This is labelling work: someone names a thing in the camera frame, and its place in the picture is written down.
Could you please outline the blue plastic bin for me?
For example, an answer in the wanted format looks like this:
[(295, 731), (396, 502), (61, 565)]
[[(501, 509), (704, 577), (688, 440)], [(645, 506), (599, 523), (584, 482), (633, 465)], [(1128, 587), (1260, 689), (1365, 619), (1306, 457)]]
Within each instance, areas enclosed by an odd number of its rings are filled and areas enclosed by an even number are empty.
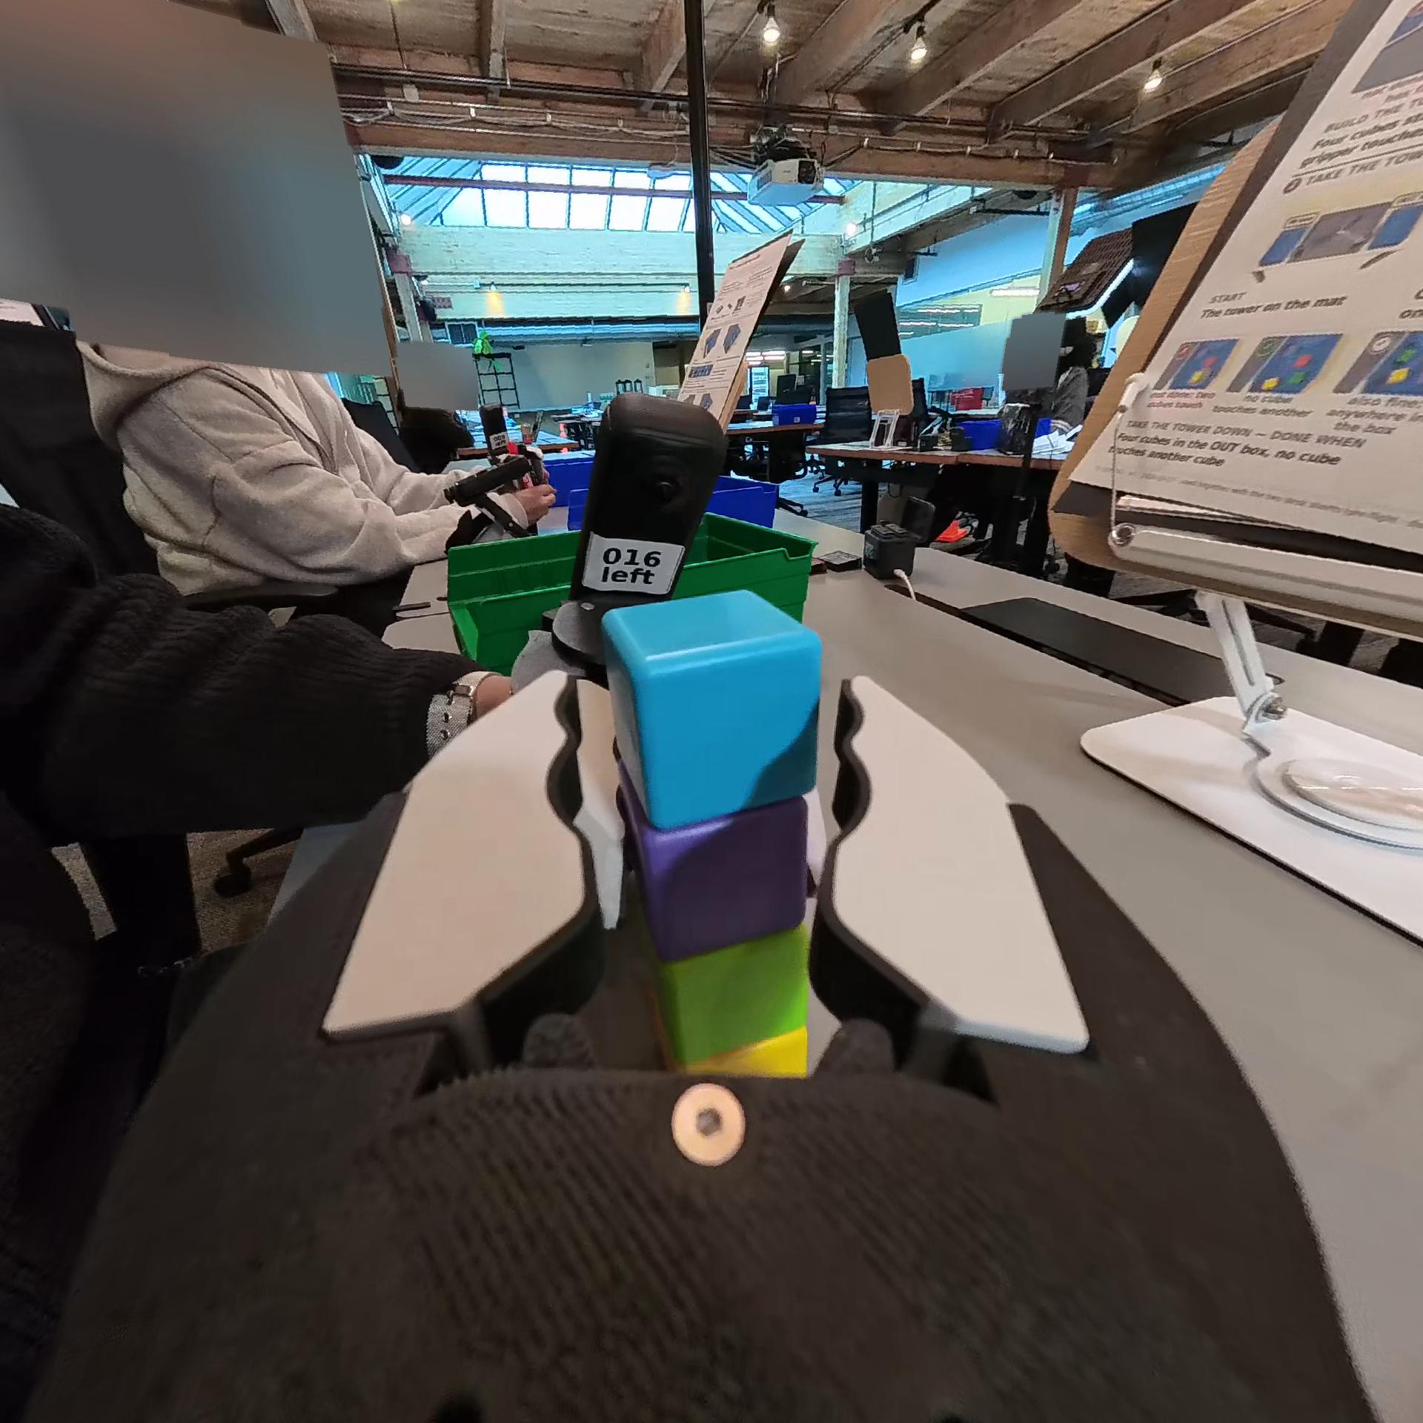
[[(545, 453), (545, 474), (557, 491), (555, 506), (566, 508), (567, 530), (579, 530), (591, 486), (594, 453), (591, 450)], [(708, 511), (738, 521), (772, 526), (777, 486), (740, 474), (723, 474), (708, 501)]]

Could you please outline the grey desk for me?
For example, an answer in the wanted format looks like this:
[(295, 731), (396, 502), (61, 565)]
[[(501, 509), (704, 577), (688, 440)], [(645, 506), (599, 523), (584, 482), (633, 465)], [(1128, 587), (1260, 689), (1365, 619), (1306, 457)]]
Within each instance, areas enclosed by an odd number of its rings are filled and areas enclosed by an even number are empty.
[(1419, 1419), (1419, 945), (1103, 770), (1079, 746), (1147, 696), (955, 611), (1053, 599), (1150, 633), (1150, 614), (926, 555), (916, 599), (811, 577), (826, 697), (864, 672), (1035, 807), (1211, 1014), (1269, 1112), (1382, 1419)]

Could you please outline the person's left forearm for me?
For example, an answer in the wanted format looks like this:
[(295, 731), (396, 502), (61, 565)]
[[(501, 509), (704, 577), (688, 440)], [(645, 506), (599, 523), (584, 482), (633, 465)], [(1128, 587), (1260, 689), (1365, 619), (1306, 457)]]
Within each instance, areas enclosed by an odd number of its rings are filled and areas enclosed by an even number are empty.
[(188, 609), (5, 506), (3, 843), (356, 821), (425, 767), (432, 697), (477, 668), (340, 616)]

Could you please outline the ceiling projector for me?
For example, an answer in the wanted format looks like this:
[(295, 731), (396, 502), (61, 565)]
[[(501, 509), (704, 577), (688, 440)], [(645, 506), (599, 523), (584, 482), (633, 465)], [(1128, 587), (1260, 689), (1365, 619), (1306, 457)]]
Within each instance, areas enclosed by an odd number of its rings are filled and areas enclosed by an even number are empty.
[(788, 126), (752, 133), (747, 201), (762, 208), (796, 208), (825, 186), (825, 164)]

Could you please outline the purple cube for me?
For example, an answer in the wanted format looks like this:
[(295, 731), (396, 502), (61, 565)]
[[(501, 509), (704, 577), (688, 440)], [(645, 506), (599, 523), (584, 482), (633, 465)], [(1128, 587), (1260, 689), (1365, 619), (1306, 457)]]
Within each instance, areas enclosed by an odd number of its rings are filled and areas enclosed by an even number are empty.
[(659, 960), (677, 963), (803, 921), (804, 797), (660, 829), (650, 823), (628, 767), (616, 770), (628, 857)]

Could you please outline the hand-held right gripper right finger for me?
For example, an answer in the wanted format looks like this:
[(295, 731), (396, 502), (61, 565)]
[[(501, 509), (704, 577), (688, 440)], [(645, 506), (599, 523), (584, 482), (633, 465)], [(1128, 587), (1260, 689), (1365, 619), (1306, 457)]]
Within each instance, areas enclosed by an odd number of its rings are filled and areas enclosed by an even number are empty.
[(911, 1075), (950, 1077), (984, 1045), (1081, 1058), (1089, 1024), (992, 775), (867, 675), (842, 684), (833, 750), (815, 997), (879, 1029)]

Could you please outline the light blue cube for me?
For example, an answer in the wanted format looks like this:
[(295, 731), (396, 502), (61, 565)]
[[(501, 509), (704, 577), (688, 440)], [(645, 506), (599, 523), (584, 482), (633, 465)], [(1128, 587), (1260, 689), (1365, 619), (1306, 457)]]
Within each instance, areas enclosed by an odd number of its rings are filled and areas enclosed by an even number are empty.
[(732, 591), (611, 609), (601, 633), (616, 746), (655, 828), (815, 789), (816, 631)]

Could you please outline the yellow cube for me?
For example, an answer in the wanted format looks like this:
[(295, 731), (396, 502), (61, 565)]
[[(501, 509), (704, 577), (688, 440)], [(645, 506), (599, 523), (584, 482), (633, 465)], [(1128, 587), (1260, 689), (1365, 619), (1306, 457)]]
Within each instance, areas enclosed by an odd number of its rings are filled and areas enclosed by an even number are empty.
[(801, 1078), (808, 1070), (808, 1031), (801, 1024), (788, 1033), (738, 1045), (716, 1055), (677, 1061), (674, 1070), (677, 1073), (701, 1077), (750, 1075)]

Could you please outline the background instruction board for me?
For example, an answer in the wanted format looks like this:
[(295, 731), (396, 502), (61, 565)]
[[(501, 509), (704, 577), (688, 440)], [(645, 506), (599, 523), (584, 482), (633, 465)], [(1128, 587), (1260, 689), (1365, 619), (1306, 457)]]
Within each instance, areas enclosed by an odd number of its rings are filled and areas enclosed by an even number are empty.
[(710, 303), (677, 399), (716, 416), (723, 430), (742, 391), (749, 342), (803, 243), (801, 236), (781, 235), (737, 257)]

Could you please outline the black pole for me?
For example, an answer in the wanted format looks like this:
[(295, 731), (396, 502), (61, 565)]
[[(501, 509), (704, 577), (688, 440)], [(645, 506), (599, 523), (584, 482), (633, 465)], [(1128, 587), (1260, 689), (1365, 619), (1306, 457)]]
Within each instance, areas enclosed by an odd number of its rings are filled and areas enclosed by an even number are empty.
[(704, 321), (716, 292), (715, 214), (710, 182), (710, 143), (706, 108), (704, 8), (701, 1), (682, 3), (684, 62), (688, 92), (688, 137), (693, 192), (693, 235), (699, 319)]

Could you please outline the green plastic bin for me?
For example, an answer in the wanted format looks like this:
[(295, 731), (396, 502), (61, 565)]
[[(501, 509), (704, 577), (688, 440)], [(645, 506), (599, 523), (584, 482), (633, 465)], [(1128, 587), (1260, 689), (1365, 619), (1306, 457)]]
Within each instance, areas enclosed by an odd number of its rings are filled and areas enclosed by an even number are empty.
[[(452, 548), (447, 601), (462, 653), (508, 674), (528, 633), (567, 599), (579, 540), (560, 530)], [(811, 538), (706, 513), (672, 596), (750, 591), (801, 619), (813, 552)]]

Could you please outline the lime green cube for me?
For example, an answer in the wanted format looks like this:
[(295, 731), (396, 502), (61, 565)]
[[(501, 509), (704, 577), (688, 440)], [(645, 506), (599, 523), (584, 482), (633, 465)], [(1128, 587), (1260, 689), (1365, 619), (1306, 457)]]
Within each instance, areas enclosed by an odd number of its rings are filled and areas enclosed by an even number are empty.
[(799, 924), (657, 962), (652, 982), (669, 1058), (691, 1061), (804, 1024), (810, 929)]

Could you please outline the wooden stand board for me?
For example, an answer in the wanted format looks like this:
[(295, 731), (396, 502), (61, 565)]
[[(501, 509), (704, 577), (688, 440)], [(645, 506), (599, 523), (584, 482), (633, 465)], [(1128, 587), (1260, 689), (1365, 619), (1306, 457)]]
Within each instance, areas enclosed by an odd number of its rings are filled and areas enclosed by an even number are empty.
[(1048, 508), (1048, 528), (1060, 550), (1081, 563), (1103, 572), (1145, 572), (1172, 575), (1186, 585), (1233, 596), (1284, 611), (1299, 611), (1326, 621), (1370, 628), (1418, 641), (1421, 636), (1419, 594), (1404, 609), (1369, 609), (1360, 592), (1321, 589), (1309, 582), (1286, 580), (1286, 574), (1333, 570), (1341, 574), (1341, 562), (1328, 562), (1260, 545), (1226, 545), (1208, 541), (1203, 565), (1174, 567), (1158, 557), (1150, 562), (1126, 562), (1109, 543), (1109, 491), (1077, 479), (1077, 470), (1092, 453), (1108, 453), (1116, 408), (1130, 382), (1165, 343), (1191, 292), (1199, 284), (1208, 260), (1253, 198), (1262, 189), (1270, 165), (1284, 150), (1279, 123), (1269, 123), (1214, 179), (1197, 203), (1169, 259), (1162, 267), (1140, 319), (1118, 355), (1113, 372), (1096, 397), (1074, 452), (1055, 477)]

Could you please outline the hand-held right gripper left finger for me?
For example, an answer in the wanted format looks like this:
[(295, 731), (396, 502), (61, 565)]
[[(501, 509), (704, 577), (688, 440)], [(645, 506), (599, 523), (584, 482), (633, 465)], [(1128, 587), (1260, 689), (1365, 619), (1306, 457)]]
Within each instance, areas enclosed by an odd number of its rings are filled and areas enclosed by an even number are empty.
[(333, 1041), (433, 1031), (462, 1068), (518, 1058), (605, 968), (576, 680), (549, 670), (415, 777), (323, 1017)]

